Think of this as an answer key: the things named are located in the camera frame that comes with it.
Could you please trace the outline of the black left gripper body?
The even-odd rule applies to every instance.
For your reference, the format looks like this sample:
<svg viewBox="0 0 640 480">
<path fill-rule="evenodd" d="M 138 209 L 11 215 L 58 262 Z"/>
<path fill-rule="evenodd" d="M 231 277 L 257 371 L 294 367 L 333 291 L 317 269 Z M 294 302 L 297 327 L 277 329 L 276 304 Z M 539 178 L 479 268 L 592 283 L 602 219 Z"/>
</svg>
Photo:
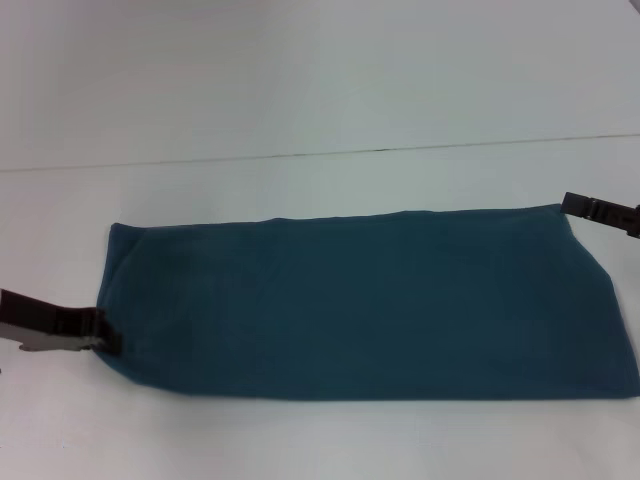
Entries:
<svg viewBox="0 0 640 480">
<path fill-rule="evenodd" d="M 23 351 L 81 351 L 100 345 L 95 308 L 57 306 L 1 290 L 1 338 Z"/>
</svg>

